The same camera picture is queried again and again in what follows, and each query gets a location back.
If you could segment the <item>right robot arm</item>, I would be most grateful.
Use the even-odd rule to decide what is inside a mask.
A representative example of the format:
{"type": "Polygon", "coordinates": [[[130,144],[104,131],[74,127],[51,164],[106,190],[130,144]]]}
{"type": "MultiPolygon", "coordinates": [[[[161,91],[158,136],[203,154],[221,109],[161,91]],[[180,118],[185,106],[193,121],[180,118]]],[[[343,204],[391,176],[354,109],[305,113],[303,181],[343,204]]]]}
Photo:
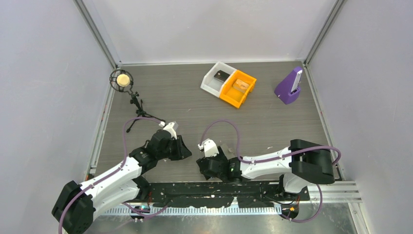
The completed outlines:
{"type": "Polygon", "coordinates": [[[279,174],[278,194],[291,200],[309,184],[326,185],[335,182],[331,151],[334,147],[294,139],[290,146],[260,155],[228,159],[213,140],[198,144],[204,156],[196,161],[200,173],[206,178],[240,184],[260,176],[279,174]]]}

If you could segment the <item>beige card holder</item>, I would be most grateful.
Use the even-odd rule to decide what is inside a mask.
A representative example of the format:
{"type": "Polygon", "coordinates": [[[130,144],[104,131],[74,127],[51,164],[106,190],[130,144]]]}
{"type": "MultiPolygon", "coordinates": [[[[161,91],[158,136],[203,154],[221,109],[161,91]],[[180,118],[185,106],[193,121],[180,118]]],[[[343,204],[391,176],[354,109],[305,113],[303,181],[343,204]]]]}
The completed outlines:
{"type": "Polygon", "coordinates": [[[233,148],[228,147],[226,144],[221,144],[220,147],[227,159],[236,157],[235,150],[233,148]]]}

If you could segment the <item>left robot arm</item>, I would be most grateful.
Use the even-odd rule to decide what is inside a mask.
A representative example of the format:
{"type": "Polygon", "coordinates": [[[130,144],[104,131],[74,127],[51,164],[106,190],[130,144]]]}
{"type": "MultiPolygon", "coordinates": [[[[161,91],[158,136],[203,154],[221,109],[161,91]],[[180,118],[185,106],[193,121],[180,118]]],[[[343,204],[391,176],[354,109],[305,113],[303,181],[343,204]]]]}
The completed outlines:
{"type": "Polygon", "coordinates": [[[82,234],[105,211],[129,200],[145,201],[150,184],[142,175],[160,160],[182,160],[191,155],[181,135],[162,129],[101,175],[81,183],[68,182],[52,209],[59,222],[58,233],[82,234]]]}

